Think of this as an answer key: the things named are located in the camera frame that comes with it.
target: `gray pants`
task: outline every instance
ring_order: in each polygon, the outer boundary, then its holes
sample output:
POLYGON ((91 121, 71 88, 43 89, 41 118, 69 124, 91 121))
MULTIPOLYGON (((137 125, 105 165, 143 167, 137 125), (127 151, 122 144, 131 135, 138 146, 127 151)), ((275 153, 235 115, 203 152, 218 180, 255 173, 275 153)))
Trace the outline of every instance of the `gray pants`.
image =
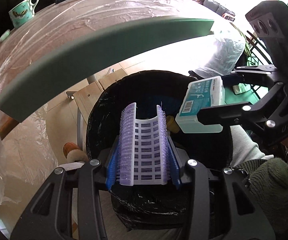
MULTIPOLYGON (((239 126, 231 126, 233 140, 233 159, 231 167, 252 159, 270 159, 273 155, 265 156, 257 143, 253 142, 244 129, 239 126)), ((181 236, 181 228, 164 230, 132 230, 127 232, 122 222, 117 218, 111 203, 111 195, 107 191, 100 191, 104 225, 109 240, 176 240, 181 236)), ((72 216, 77 221, 77 189, 73 191, 72 216)))

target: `purple velcro bristle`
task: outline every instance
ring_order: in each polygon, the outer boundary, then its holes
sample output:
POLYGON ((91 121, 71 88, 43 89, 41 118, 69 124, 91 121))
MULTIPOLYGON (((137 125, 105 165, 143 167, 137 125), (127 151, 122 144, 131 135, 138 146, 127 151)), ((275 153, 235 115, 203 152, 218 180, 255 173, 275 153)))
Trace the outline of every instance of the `purple velcro bristle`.
POLYGON ((128 105, 121 116, 119 142, 119 181, 121 185, 134 185, 136 103, 128 105))
POLYGON ((167 161, 168 161, 168 149, 167 149, 167 127, 165 112, 162 108, 157 105, 157 120, 159 129, 159 146, 160 146, 160 170, 161 170, 161 181, 162 185, 167 184, 168 174, 167 172, 167 161))

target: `green sweater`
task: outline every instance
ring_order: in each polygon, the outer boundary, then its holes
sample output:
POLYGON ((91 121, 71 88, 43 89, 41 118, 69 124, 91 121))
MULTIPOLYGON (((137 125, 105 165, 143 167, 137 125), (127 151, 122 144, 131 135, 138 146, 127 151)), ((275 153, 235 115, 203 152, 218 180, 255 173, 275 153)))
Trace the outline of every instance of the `green sweater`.
POLYGON ((279 158, 239 164, 249 173, 249 190, 263 209, 275 233, 288 229, 288 164, 279 158))

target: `silver screw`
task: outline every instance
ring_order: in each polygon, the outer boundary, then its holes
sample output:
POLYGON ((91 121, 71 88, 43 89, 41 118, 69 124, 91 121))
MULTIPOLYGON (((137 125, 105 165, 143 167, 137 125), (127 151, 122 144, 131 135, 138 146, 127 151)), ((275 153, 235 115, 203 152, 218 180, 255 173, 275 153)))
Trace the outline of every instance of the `silver screw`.
POLYGON ((233 171, 231 170, 231 168, 224 168, 224 172, 226 173, 226 174, 232 174, 233 173, 233 171))
POLYGON ((244 111, 249 111, 250 109, 252 109, 250 106, 243 106, 242 109, 244 111))
POLYGON ((266 125, 269 127, 269 128, 274 128, 276 123, 273 121, 273 120, 267 120, 266 121, 266 125))
POLYGON ((58 167, 58 168, 56 168, 56 169, 54 170, 54 173, 55 173, 56 175, 59 175, 59 174, 62 174, 62 173, 63 173, 63 171, 64 171, 64 169, 63 169, 63 168, 61 168, 61 167, 58 167))
POLYGON ((194 160, 194 159, 189 159, 189 160, 187 161, 187 163, 188 163, 189 165, 191 165, 191 166, 196 166, 196 165, 197 165, 197 161, 194 160))
POLYGON ((100 161, 98 159, 93 159, 90 161, 90 165, 92 165, 92 166, 97 166, 97 165, 99 165, 99 163, 100 163, 100 161))

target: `black trash bag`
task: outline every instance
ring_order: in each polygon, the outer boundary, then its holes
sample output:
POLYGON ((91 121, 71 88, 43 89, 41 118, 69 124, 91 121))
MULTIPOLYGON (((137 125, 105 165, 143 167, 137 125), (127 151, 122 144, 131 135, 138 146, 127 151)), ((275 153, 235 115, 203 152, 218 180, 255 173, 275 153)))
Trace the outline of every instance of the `black trash bag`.
MULTIPOLYGON (((120 130, 124 108, 136 102, 136 118, 156 116, 161 105, 166 116, 179 112, 188 84, 196 79, 169 71, 142 71, 117 81, 100 96, 87 124, 86 149, 89 158, 113 145, 120 130)), ((220 170, 232 159, 232 138, 229 127, 221 133, 172 134, 176 147, 186 150, 190 158, 206 167, 220 170)), ((116 215, 128 229, 166 229, 183 226, 188 216, 190 189, 177 191, 167 185, 122 186, 115 183, 110 191, 116 215)))

